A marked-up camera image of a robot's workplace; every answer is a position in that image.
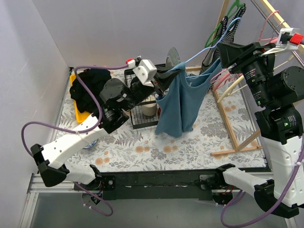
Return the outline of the thick pink hanger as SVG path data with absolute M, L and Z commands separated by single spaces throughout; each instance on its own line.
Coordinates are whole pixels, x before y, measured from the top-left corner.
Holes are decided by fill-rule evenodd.
M 275 38 L 259 38 L 257 40 L 258 42 L 264 42 L 267 41 L 267 43 L 276 43 L 277 42 L 277 37 Z M 226 83 L 231 82 L 233 80 L 235 80 L 237 78 L 237 75 L 232 75 L 229 72 L 227 72 L 226 74 L 223 74 L 225 71 L 222 70 L 220 73 L 218 73 L 217 75 L 215 75 L 211 82 L 212 82 L 212 87 L 211 90 L 212 91 L 216 91 L 218 88 L 223 87 Z

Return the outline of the teal tank top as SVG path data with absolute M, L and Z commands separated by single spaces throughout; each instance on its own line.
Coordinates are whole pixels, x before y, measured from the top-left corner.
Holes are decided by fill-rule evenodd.
M 166 133 L 179 138 L 183 133 L 192 131 L 204 97 L 211 87 L 211 78 L 221 70 L 220 59 L 199 76 L 188 76 L 184 62 L 170 70 L 171 73 L 179 73 L 167 94 L 156 98 L 161 113 L 155 134 Z

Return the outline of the blue wire hanger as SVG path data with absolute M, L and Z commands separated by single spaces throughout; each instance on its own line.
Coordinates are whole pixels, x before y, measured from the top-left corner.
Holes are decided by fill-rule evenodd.
M 215 48 L 217 46 L 217 44 L 220 43 L 225 38 L 225 36 L 227 35 L 227 33 L 230 31 L 230 28 L 233 27 L 237 22 L 240 22 L 240 21 L 241 21 L 241 17 L 237 17 L 234 20 L 232 20 L 229 23 L 229 25 L 227 26 L 227 29 L 225 30 L 224 34 L 219 38 L 219 40 L 215 43 L 215 45 L 202 49 L 197 54 L 193 55 L 188 60 L 186 60 L 185 63 L 190 62 L 191 60 L 193 60 L 194 58 L 196 58 L 197 56 L 199 56 L 200 54 L 202 54 L 204 51 Z

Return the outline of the black tank top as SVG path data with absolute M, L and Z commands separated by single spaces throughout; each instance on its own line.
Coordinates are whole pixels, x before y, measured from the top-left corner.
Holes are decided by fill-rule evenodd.
M 99 105 L 102 106 L 104 102 L 99 94 L 103 90 L 105 83 L 112 78 L 110 71 L 105 69 L 88 69 L 78 75 L 93 93 Z M 76 101 L 80 113 L 93 113 L 97 110 L 95 102 L 77 79 L 73 81 L 69 91 L 71 98 Z

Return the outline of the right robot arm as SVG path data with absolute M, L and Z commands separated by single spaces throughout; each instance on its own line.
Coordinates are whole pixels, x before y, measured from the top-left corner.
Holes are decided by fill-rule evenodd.
M 275 74 L 275 55 L 269 52 L 273 47 L 273 43 L 262 46 L 258 42 L 218 44 L 221 65 L 245 77 L 256 104 L 262 107 L 255 117 L 269 150 L 273 178 L 255 177 L 229 163 L 199 183 L 206 188 L 235 186 L 253 196 L 263 211 L 292 218 L 304 205 L 304 128 L 294 107 L 304 98 L 304 70 L 290 66 Z

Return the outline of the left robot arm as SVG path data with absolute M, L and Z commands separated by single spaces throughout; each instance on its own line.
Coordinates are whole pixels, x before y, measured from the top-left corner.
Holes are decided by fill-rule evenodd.
M 179 70 L 155 73 L 153 87 L 136 80 L 126 85 L 118 78 L 108 80 L 102 95 L 104 104 L 90 114 L 73 130 L 43 146 L 33 145 L 30 150 L 46 187 L 54 187 L 63 181 L 80 182 L 91 190 L 100 187 L 102 175 L 94 165 L 82 166 L 68 163 L 68 159 L 86 145 L 112 133 L 121 127 L 129 117 L 125 111 L 133 109 L 153 92 L 169 88 Z

